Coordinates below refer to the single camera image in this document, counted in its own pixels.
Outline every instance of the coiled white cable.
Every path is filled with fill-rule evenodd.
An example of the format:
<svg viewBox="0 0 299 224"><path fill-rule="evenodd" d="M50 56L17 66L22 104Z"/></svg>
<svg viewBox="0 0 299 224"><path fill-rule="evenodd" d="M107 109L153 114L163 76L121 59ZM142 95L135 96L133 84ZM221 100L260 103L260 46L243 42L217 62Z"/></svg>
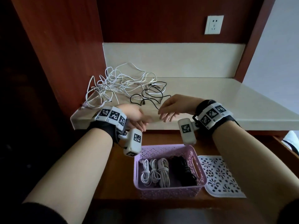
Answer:
<svg viewBox="0 0 299 224"><path fill-rule="evenodd" d="M158 160L158 171L160 172L161 179L160 179L160 187L170 187L170 180L169 180L169 166L168 161L165 158Z"/></svg>
<svg viewBox="0 0 299 224"><path fill-rule="evenodd" d="M152 179L150 176L150 167L149 167L149 161L146 160L142 160L142 164L143 164L143 169L144 171L141 174L141 182L146 186L150 186L152 183Z"/></svg>
<svg viewBox="0 0 299 224"><path fill-rule="evenodd" d="M135 69L141 71L142 75L138 77L130 77L123 73L121 73L120 70L118 70L119 67L125 65L125 64L131 64L134 66ZM147 77L149 75L153 75L154 77L151 80L147 80ZM106 102L110 102L113 98L113 95L115 96L117 102L118 98L116 94L123 94L127 97L131 97L134 93L133 91L140 88L141 90L148 89L148 84L152 84L154 82L157 82L157 76L152 72L146 72L138 67L136 67L132 63L124 63L119 66L117 66L115 69L112 67L107 67L105 70L105 77L102 75L99 75L100 80L95 82L95 77L92 76L89 80L86 95L85 95L85 102L82 105L83 107L90 107L90 108L101 108L104 106ZM96 92L97 94L92 99L89 99L90 92ZM151 92L148 94L161 94L160 92ZM91 102L95 99L100 99L100 105L92 105ZM132 99L135 100L142 100L142 97L135 96Z"/></svg>
<svg viewBox="0 0 299 224"><path fill-rule="evenodd" d="M151 177L152 177L152 182L156 184L161 179L161 175L157 171L158 162L156 159L152 159L150 161L150 167L152 168L150 171Z"/></svg>

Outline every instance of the electrical outlet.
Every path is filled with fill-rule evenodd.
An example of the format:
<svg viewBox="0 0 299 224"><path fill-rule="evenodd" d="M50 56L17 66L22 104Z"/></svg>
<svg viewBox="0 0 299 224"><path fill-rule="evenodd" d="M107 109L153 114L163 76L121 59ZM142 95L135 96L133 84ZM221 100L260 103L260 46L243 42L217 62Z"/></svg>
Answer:
<svg viewBox="0 0 299 224"><path fill-rule="evenodd" d="M220 34L224 16L208 16L205 35Z"/></svg>

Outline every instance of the white cable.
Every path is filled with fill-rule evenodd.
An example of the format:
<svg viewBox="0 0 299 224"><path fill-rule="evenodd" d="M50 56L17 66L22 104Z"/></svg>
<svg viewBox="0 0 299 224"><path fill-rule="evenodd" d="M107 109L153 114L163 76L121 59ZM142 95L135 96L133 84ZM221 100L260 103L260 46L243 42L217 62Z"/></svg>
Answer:
<svg viewBox="0 0 299 224"><path fill-rule="evenodd" d="M151 179L151 176L150 176L149 161L147 159L146 160L142 160L142 164L143 164L144 171L142 172L140 179L141 179L141 182L146 187L148 187L152 183L152 179Z"/></svg>
<svg viewBox="0 0 299 224"><path fill-rule="evenodd" d="M118 70L118 68L125 64L133 65L135 69L141 71L141 76L133 78L121 73L121 71ZM147 80L147 78L151 74L154 77L150 80ZM106 102L112 101L113 95L115 96L117 103L119 104L116 94L123 94L126 97L130 98L133 94L136 94L134 90L138 88L140 88L140 91L144 89L148 89L149 88L148 84L157 82L157 76L154 73L143 71L132 63L121 64L117 66L115 69L113 69L112 67L107 67L105 70L106 78L103 77L102 75L99 75L99 77L100 80L98 80L97 82L95 82L94 76L92 76L91 79L89 80L86 95L85 95L85 103L83 104L83 107L101 108L104 106ZM164 86L163 84L160 83L157 83L155 85ZM95 93L93 94L94 97L92 99L89 99L90 92ZM152 92L148 91L147 93L161 94L160 92L153 92L153 91ZM91 104L91 102L95 99L100 99L100 104L97 106ZM134 96L132 97L132 99L142 100L143 98L139 96Z"/></svg>
<svg viewBox="0 0 299 224"><path fill-rule="evenodd" d="M152 159L150 161L150 167L152 168L150 171L151 177L152 177L152 182L156 184L161 179L161 175L157 171L158 162L156 159Z"/></svg>
<svg viewBox="0 0 299 224"><path fill-rule="evenodd" d="M170 187L170 180L169 180L169 166L168 161L165 158L158 160L158 171L160 172L161 179L160 179L160 187Z"/></svg>

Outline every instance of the wrist-mounted device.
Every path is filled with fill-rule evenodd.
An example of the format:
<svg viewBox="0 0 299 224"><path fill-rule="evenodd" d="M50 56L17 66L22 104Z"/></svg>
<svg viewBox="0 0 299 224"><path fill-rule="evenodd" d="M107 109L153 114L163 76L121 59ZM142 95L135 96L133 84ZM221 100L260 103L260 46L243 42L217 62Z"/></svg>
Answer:
<svg viewBox="0 0 299 224"><path fill-rule="evenodd" d="M141 151L142 132L138 129L126 131L128 121L121 109L104 106L92 117L88 130L92 128L102 129L111 136L115 143L118 143L120 139L126 140L123 153L127 156L136 156Z"/></svg>
<svg viewBox="0 0 299 224"><path fill-rule="evenodd" d="M194 122L191 122L189 118L178 121L184 144L194 145L196 143L194 134L196 130L203 135L212 135L215 129L223 123L236 122L232 116L233 113L225 109L222 104L214 100L204 100L196 108L195 115L192 117Z"/></svg>

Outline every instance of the forearm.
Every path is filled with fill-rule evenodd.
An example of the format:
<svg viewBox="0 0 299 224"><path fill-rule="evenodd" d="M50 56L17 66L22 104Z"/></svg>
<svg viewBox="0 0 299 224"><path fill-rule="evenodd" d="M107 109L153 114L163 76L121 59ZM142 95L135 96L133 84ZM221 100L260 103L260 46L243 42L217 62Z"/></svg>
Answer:
<svg viewBox="0 0 299 224"><path fill-rule="evenodd" d="M236 123L228 121L213 133L213 140L245 195L268 221L299 198L299 179L267 147Z"/></svg>
<svg viewBox="0 0 299 224"><path fill-rule="evenodd" d="M24 202L57 211L68 223L81 223L112 147L105 131L89 130L45 174Z"/></svg>

